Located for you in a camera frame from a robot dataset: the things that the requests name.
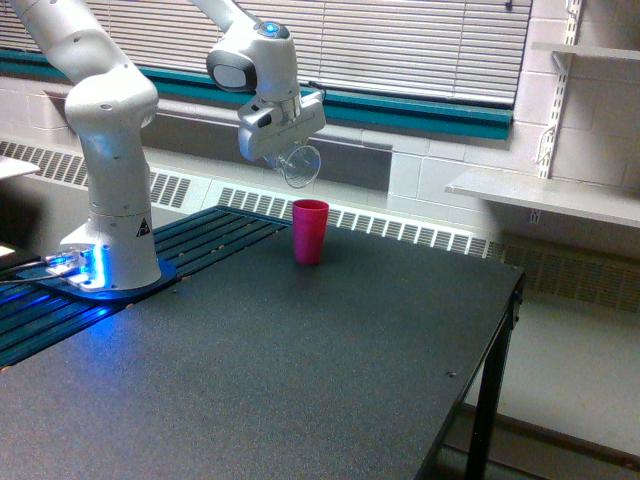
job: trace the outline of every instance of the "window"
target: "window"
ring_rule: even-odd
[[[8,0],[0,47],[37,51]],[[240,0],[294,35],[301,82],[513,105],[532,0]],[[88,0],[139,65],[204,72],[217,27],[188,0]]]

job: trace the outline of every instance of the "shelf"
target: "shelf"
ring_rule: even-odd
[[[640,61],[640,51],[620,50],[618,48],[589,47],[583,45],[563,45],[560,43],[533,42],[533,50],[546,50],[553,53],[577,55],[586,58],[608,58],[611,60]]]
[[[0,155],[0,180],[35,173],[40,170],[36,165]]]
[[[468,171],[446,187],[492,202],[640,228],[640,193],[495,170]]]

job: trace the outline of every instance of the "teal window sill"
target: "teal window sill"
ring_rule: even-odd
[[[158,92],[195,99],[246,103],[250,94],[224,92],[215,87],[206,74],[140,67]],[[0,49],[0,73],[44,78],[64,78],[44,55]],[[302,88],[302,93],[311,92]],[[509,137],[511,110],[454,105],[425,100],[328,90],[325,114],[329,120],[357,122],[379,127],[391,126],[422,132],[506,140]]]

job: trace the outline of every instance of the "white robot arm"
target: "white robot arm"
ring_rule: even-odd
[[[238,111],[247,160],[274,162],[324,127],[322,94],[300,96],[295,46],[284,25],[263,22],[232,0],[192,2],[224,32],[207,57],[211,78],[223,90],[256,93]]]
[[[82,271],[67,280],[95,292],[154,283],[160,269],[140,128],[156,112],[155,87],[82,0],[11,2],[49,62],[76,84],[65,113],[82,144],[90,206],[88,221],[61,243],[63,250],[85,252]],[[51,271],[70,268],[61,264]]]

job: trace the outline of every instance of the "warning label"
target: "warning label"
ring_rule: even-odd
[[[147,233],[151,233],[151,229],[149,228],[149,224],[147,223],[147,219],[143,218],[142,223],[140,224],[140,228],[138,228],[138,234],[136,237],[142,237]]]

